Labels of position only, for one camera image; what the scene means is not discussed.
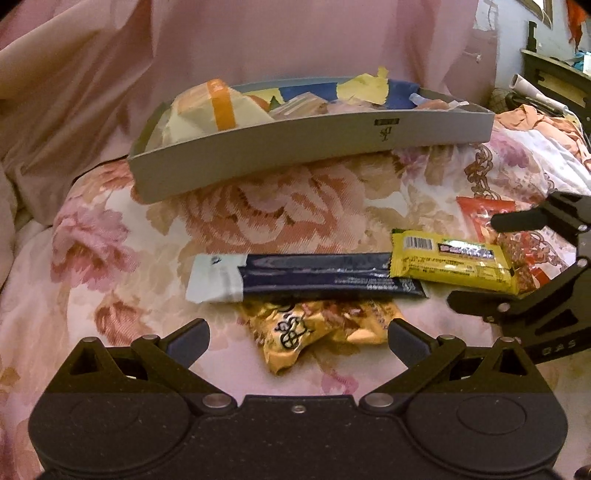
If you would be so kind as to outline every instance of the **red snack package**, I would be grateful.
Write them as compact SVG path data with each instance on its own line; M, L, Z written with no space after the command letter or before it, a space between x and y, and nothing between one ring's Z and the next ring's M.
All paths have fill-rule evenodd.
M548 275L536 265L534 254L536 240L531 232L501 233L491 227L491 217L496 213L514 212L517 209L511 200L482 198L456 198L464 219L472 224L478 241L497 244L510 257L518 278L519 292L535 290L550 281Z

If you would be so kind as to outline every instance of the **bedspread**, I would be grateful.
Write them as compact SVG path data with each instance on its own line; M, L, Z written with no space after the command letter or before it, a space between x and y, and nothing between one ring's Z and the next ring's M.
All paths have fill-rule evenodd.
M538 131L503 128L487 144L321 161L153 205L135 195L125 161L97 167L73 186L53 229L21 247L0 297L0 478L39 473L28 417L84 336L128 345L203 317L211 343L191 369L239 402L247 393L359 398L404 370L387 346L323 343L272 375L233 306L184 299L198 253L387 251L394 227L474 238L456 196L526 206L552 189L591 194L590 187L589 173L563 147ZM574 260L574 248L550 231L538 253L559 270ZM411 323L433 336L492 344L498 332L452 312L445 303L450 288L430 287L428 300L397 299ZM590 361L591 352L582 352L540 365L570 420L556 465L567 478L591 463Z

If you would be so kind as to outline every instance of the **barcode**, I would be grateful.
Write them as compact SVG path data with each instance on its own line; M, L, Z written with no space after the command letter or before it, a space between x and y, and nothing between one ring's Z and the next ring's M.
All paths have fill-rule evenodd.
M430 238L421 238L419 236L404 237L404 249L417 248L419 250L433 250L433 242Z

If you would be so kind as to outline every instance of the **white package with orange stripe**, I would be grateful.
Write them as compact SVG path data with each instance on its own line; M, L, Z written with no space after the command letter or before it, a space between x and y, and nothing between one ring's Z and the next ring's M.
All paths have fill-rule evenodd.
M230 88L222 80L210 80L174 99L170 118L163 129L162 146L272 121L251 97Z

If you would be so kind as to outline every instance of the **red cloth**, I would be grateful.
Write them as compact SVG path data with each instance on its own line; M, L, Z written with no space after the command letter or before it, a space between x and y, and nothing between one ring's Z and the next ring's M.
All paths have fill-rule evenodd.
M579 48L583 36L583 22L587 19L587 12L574 0L566 0L566 8L569 12L570 40L574 40L574 46Z

